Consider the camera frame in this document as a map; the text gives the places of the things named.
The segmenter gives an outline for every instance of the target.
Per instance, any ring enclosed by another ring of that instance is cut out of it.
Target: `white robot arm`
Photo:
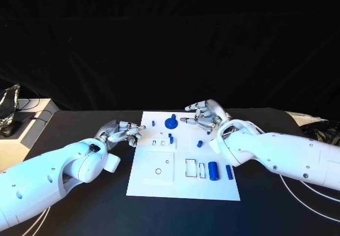
[[[108,151],[123,140],[136,147],[144,129],[114,120],[93,139],[39,155],[0,174],[0,231],[36,216],[78,184],[97,178],[103,169],[116,171],[120,158]]]
[[[340,147],[294,135],[264,133],[252,122],[232,119],[214,100],[186,107],[188,111],[195,109],[196,117],[180,120],[198,123],[206,131],[219,126],[211,147],[232,166],[254,159],[271,172],[340,190]]]

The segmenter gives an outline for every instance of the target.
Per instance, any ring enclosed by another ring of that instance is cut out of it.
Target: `table surface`
[[[275,109],[226,109],[234,118],[251,120],[265,132],[303,136],[291,116]],[[110,120],[141,121],[143,111],[55,113],[26,159],[91,138]],[[111,150],[121,158],[114,173],[103,171],[91,183],[75,187],[52,207],[38,235],[336,235],[339,223],[313,213],[288,193],[280,176],[257,161],[235,170],[241,201],[127,196],[134,148],[121,142]],[[339,209],[311,196],[303,184],[288,178],[299,197],[323,213]],[[327,212],[339,217],[339,210]],[[38,217],[0,235],[22,235]]]

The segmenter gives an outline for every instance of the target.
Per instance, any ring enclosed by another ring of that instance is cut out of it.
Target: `blue cylinder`
[[[218,176],[218,163],[215,161],[208,163],[208,168],[209,168],[209,177],[212,181],[219,180]]]
[[[231,169],[231,166],[226,165],[225,168],[226,168],[228,178],[232,180],[232,169]]]
[[[199,143],[198,143],[198,147],[199,147],[199,148],[202,147],[202,144],[203,144],[203,142],[202,142],[202,140],[201,140]]]
[[[172,118],[166,119],[165,125],[166,125],[167,129],[175,129],[178,127],[179,122],[176,120],[176,115],[175,114],[172,115]]]

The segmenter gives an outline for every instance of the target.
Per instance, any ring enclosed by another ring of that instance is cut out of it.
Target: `white paper sheet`
[[[179,122],[176,129],[167,129],[165,126],[172,114],[176,114]],[[196,125],[180,122],[182,117],[193,118],[195,113],[143,113],[141,125],[146,125],[147,129],[141,132],[143,139],[137,143],[127,195],[239,201],[237,179],[234,176],[234,180],[229,180],[225,168],[229,163],[209,146],[209,141],[216,137],[216,130],[208,135]],[[167,142],[169,133],[176,139],[175,144]],[[202,147],[198,147],[199,140],[203,141]],[[156,147],[153,141],[157,141],[157,144],[165,141],[165,145]],[[196,160],[198,177],[186,177],[186,159]],[[218,163],[218,181],[209,179],[211,161]],[[201,178],[199,163],[205,164],[206,178]]]

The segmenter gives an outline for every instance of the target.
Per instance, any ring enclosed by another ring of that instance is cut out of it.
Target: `black curtain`
[[[273,107],[339,118],[337,14],[196,1],[13,0],[0,80],[69,110]]]

